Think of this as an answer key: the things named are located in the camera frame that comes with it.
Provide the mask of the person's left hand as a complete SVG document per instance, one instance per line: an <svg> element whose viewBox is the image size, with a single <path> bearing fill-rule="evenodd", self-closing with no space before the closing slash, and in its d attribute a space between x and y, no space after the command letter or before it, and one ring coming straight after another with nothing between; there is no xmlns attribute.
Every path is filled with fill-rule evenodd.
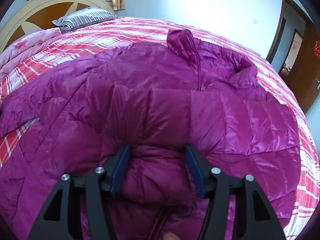
<svg viewBox="0 0 320 240"><path fill-rule="evenodd" d="M175 234L173 234L172 232L168 232L164 234L162 240L180 240L180 238Z"/></svg>

